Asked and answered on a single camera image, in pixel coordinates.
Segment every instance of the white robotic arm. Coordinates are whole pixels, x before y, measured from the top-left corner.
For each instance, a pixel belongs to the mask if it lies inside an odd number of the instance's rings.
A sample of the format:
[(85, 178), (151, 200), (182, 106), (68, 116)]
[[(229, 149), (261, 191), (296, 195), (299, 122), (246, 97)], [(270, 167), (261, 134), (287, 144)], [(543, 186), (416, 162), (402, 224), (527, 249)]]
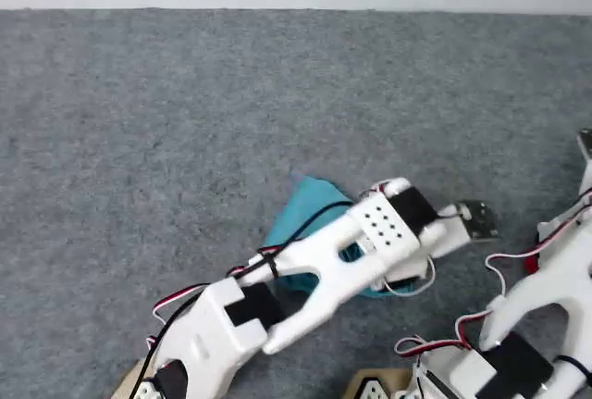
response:
[[(398, 392), (397, 399), (567, 399), (590, 385), (592, 130), (580, 131), (578, 143), (586, 171), (576, 203), (555, 219), (540, 223), (539, 245), (520, 255), (540, 253), (538, 272), (489, 304), (479, 350), (446, 346), (425, 353), (413, 369), (409, 388)], [(561, 305), (569, 315), (562, 355), (554, 366), (512, 333), (526, 313), (550, 304)]]
[[(154, 379), (144, 382), (135, 397), (153, 399), (144, 392), (166, 399), (223, 396), (238, 368), (259, 350), (271, 355), (292, 344), (415, 255), (441, 256), (478, 238), (464, 222), (478, 220), (480, 210), (472, 218), (467, 206), (458, 205), (444, 214), (439, 216), (407, 180), (395, 179), (321, 230), (290, 243), (273, 260), (255, 256), (244, 271), (206, 287), (195, 305), (172, 322), (154, 353)], [(342, 260), (339, 251), (356, 242), (365, 243), (361, 257)], [(264, 282), (298, 273), (314, 273), (319, 283), (302, 309), (283, 318)], [(173, 368), (177, 377), (184, 371), (182, 392), (167, 386)]]

